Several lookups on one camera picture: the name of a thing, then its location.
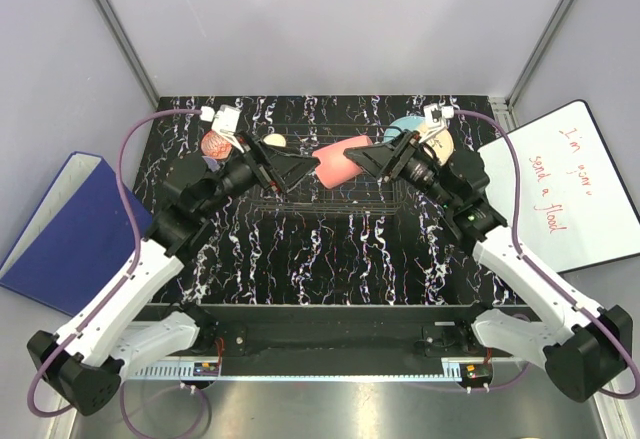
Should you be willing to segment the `purple cup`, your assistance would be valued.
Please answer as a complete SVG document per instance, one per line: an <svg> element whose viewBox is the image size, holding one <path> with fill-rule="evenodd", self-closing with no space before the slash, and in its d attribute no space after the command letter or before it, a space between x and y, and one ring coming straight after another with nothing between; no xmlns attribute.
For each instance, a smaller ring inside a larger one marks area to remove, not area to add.
<svg viewBox="0 0 640 439"><path fill-rule="evenodd" d="M224 167L223 162L219 162L213 157L203 156L202 159L211 172L220 171Z"/></svg>

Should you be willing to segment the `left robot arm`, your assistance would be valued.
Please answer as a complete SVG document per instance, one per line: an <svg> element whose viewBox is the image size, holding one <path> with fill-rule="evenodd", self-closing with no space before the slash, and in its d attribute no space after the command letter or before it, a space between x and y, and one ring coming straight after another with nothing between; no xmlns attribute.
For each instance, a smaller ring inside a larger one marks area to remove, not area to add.
<svg viewBox="0 0 640 439"><path fill-rule="evenodd" d="M203 355L217 345L215 319L195 304L125 338L124 331L156 292L196 258L212 236L212 217L254 186L293 190L320 161L272 146L244 131L235 135L228 160L210 168L200 153L176 159L164 181L165 205L134 251L103 289L56 332L36 332L27 343L45 382L84 416L102 409L121 384L171 354Z"/></svg>

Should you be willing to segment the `cream and brown mug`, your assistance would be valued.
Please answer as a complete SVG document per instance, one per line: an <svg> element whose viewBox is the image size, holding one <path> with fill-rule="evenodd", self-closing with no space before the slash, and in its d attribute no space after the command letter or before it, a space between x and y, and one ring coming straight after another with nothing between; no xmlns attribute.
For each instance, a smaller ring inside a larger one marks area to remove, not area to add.
<svg viewBox="0 0 640 439"><path fill-rule="evenodd" d="M278 147L278 148L284 148L287 146L286 138L283 135L278 133L272 133L264 136L263 142L266 145Z"/></svg>

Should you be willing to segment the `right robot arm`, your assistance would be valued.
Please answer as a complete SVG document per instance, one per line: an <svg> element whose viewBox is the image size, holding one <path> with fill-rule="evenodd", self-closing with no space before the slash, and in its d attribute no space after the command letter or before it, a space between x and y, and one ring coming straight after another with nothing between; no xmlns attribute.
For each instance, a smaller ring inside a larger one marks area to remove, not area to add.
<svg viewBox="0 0 640 439"><path fill-rule="evenodd" d="M565 396L584 402L625 370L632 358L633 320L621 307L603 308L535 259L488 202L489 177L479 153L459 150L445 163L405 132L390 142L348 148L346 158L383 182L403 179L443 210L444 229L463 251L498 275L537 315L535 322L489 308L454 330L466 355L498 349L544 370Z"/></svg>

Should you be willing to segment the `cream and blue plate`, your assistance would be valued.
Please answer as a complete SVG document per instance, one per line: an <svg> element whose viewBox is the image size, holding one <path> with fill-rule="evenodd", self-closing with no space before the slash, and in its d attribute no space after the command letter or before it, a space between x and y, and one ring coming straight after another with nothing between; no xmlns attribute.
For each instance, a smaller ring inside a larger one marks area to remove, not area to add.
<svg viewBox="0 0 640 439"><path fill-rule="evenodd" d="M454 152L454 141L448 129L432 122L426 122L423 116L405 116L396 119L385 130L383 141L390 142L404 131L417 132L427 146L427 151L435 154L441 166L448 161Z"/></svg>

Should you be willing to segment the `pink cup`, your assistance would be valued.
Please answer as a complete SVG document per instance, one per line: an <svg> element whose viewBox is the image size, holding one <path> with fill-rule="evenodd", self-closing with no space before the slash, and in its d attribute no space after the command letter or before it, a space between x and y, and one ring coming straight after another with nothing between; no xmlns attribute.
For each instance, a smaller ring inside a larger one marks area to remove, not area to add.
<svg viewBox="0 0 640 439"><path fill-rule="evenodd" d="M327 189L344 184L361 174L363 170L344 156L347 148L372 145L372 140L365 135L351 137L317 149L312 156L319 160L315 169L320 183Z"/></svg>

